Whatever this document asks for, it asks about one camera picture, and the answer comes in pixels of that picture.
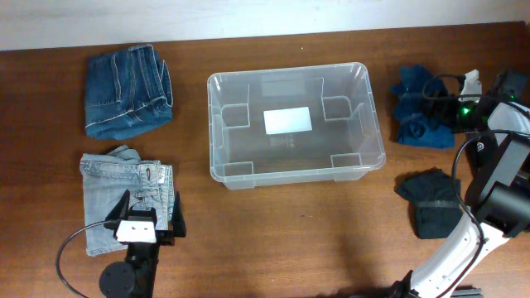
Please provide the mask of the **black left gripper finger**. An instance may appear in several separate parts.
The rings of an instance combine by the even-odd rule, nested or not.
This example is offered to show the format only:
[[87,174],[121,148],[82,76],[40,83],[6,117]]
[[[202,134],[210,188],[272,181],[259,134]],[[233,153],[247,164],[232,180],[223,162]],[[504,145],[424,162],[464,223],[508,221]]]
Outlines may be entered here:
[[174,236],[176,238],[186,237],[186,222],[183,217],[181,210],[181,197],[177,191],[174,196],[174,204],[171,213],[171,226],[173,229]]
[[105,218],[105,226],[119,226],[121,220],[125,220],[128,214],[128,206],[130,200],[130,191],[125,190],[121,199],[113,207]]

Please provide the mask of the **blue shirt bundle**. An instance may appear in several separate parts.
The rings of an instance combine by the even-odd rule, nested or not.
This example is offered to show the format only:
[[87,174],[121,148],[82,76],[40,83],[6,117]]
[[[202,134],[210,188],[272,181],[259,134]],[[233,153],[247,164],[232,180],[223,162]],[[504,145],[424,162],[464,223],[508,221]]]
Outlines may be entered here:
[[451,130],[427,111],[436,101],[425,100],[423,87],[434,76],[422,65],[403,66],[400,82],[391,88],[398,103],[393,116],[398,121],[397,143],[412,147],[452,148],[455,137]]

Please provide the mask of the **black shirt with logo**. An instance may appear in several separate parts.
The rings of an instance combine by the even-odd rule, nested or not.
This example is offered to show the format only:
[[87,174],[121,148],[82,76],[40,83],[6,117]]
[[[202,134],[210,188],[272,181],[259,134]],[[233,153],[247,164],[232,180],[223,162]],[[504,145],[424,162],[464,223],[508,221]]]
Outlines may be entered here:
[[470,143],[465,151],[469,158],[471,168],[475,171],[483,167],[485,162],[494,154],[498,147],[496,137],[494,135],[486,135],[477,137],[478,133],[471,133],[466,136],[466,140]]

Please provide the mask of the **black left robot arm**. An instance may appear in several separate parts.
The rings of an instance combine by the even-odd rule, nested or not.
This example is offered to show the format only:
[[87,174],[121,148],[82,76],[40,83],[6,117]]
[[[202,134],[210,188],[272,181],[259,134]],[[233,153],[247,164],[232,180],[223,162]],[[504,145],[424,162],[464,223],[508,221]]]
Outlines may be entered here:
[[160,247],[173,246],[176,238],[186,236],[180,194],[175,194],[171,228],[167,230],[156,229],[154,208],[135,209],[129,200],[127,190],[105,218],[104,227],[127,246],[127,254],[122,262],[113,262],[102,271],[99,288],[106,297],[152,298]]

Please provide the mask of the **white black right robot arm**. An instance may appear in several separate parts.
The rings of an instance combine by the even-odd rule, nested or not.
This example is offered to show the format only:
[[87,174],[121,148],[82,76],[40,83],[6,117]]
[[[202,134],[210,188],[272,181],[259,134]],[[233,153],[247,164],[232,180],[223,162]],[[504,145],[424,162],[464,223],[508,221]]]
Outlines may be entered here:
[[445,76],[420,65],[404,67],[392,87],[397,141],[414,147],[453,147],[465,142],[474,172],[463,189],[455,171],[409,173],[396,192],[413,211],[416,235],[441,239],[440,249],[391,289],[392,297],[454,297],[459,284],[495,248],[529,229],[529,108],[522,100],[528,77],[509,70],[483,91],[479,73],[456,76],[457,94]]

